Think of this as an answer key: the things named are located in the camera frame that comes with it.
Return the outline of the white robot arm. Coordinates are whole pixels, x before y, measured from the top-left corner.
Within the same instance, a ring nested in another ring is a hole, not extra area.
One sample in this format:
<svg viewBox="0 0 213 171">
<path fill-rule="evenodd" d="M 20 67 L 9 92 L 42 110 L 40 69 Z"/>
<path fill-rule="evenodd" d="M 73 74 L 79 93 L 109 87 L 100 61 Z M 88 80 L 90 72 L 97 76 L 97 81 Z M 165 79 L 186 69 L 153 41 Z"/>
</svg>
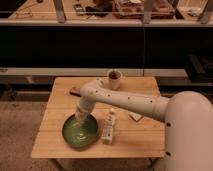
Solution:
<svg viewBox="0 0 213 171">
<path fill-rule="evenodd" d="M 80 89 L 76 115 L 86 118 L 97 102 L 165 124 L 165 171 L 213 171 L 213 104 L 202 94 L 183 91 L 171 98 L 111 91 L 101 79 Z"/>
</svg>

